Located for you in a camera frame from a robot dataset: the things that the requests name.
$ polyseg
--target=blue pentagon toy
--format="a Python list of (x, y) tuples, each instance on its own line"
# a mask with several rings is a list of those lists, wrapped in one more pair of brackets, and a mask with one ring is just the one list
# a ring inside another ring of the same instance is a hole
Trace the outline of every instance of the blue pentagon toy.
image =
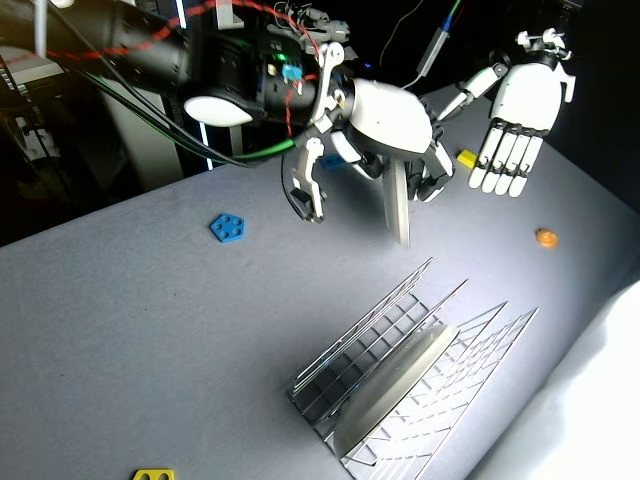
[(211, 231), (222, 243), (244, 238), (244, 218), (223, 213), (211, 224)]

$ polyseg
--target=yellow block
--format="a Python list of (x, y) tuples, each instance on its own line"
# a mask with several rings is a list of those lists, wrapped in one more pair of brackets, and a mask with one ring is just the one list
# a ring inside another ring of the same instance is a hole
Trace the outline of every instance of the yellow block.
[(458, 161), (467, 168), (473, 168), (478, 156), (471, 150), (463, 150), (458, 154)]
[(138, 470), (133, 480), (176, 480), (176, 474), (166, 468), (147, 468)]

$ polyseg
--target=tabletop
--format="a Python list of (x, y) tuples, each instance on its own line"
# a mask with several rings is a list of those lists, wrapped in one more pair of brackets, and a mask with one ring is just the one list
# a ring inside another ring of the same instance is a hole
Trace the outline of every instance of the tabletop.
[[(450, 154), (477, 151), (488, 109), (450, 122)], [(516, 199), (469, 189), (457, 169), (432, 204), (410, 205), (410, 249), (386, 230), (380, 182), (317, 166), (327, 218), (307, 224), (278, 161), (217, 168), (0, 249), (5, 476), (349, 478), (287, 389), (433, 257), (422, 298), (470, 280), (445, 320), (504, 300), (506, 315), (541, 308), (431, 465), (432, 478), (464, 478), (620, 287), (640, 217), (546, 144)], [(212, 235), (223, 212), (245, 219), (244, 239)], [(557, 248), (536, 243), (539, 227)]]

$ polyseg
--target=orange object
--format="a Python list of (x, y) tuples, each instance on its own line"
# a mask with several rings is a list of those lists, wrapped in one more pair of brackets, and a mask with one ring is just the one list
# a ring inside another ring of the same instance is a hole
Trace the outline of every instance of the orange object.
[(558, 235), (548, 228), (536, 230), (536, 240), (545, 248), (556, 248), (558, 246)]

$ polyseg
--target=white robotic hand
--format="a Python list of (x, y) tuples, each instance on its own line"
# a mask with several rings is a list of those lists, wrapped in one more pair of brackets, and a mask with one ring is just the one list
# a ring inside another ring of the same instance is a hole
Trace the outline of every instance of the white robotic hand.
[(575, 77), (561, 60), (571, 56), (562, 36), (548, 29), (541, 37), (521, 32), (517, 38), (532, 62), (517, 65), (504, 77), (491, 110), (491, 128), (484, 140), (469, 186), (485, 193), (517, 197), (533, 168), (543, 137), (551, 130), (563, 101), (571, 102)]

